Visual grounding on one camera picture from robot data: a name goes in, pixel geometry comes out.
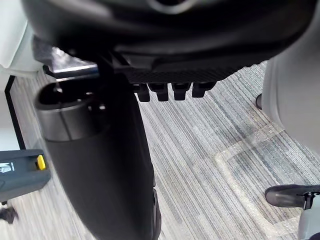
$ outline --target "floor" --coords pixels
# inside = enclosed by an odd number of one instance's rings
[[[318,184],[320,162],[254,106],[266,63],[242,69],[204,98],[141,103],[162,213],[160,240],[295,240],[300,209],[267,204],[278,184]],[[32,107],[54,79],[17,78],[11,96],[27,148],[43,148]],[[15,198],[20,219],[0,222],[1,240],[92,240],[56,173]]]

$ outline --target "caster wheel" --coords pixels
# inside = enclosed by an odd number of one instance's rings
[[[259,94],[255,99],[255,106],[262,110],[262,94]]]

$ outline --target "yellow button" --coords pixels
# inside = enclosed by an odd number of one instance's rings
[[[40,170],[45,170],[46,169],[46,163],[45,163],[45,159],[44,159],[44,156],[42,155],[39,155],[37,157],[37,163],[38,163],[38,167]]]

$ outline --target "black trim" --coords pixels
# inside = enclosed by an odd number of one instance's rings
[[[12,85],[14,84],[15,79],[16,79],[15,76],[11,75],[9,77],[9,81],[5,86],[4,94],[5,94],[5,97],[6,97],[6,102],[7,102],[8,107],[9,107],[9,112],[10,112],[10,115],[11,115],[13,128],[14,128],[15,135],[16,135],[16,138],[17,138],[18,143],[19,143],[19,147],[20,147],[21,150],[23,150],[23,149],[26,149],[26,145],[25,145],[25,141],[24,141],[24,138],[22,136],[22,133],[21,133],[19,121],[18,121],[18,118],[17,118],[17,115],[16,115],[16,111],[15,111],[15,106],[14,106],[14,103],[12,102],[12,98],[11,98],[11,94],[10,94],[10,90],[11,90]]]

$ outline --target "white wall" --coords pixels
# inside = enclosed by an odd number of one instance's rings
[[[0,151],[19,150],[19,143],[12,123],[6,95],[0,92]]]
[[[20,0],[0,0],[0,65],[4,68],[11,67],[27,25]]]
[[[10,75],[8,73],[2,71],[2,66],[0,65],[0,93],[5,90],[9,77]]]

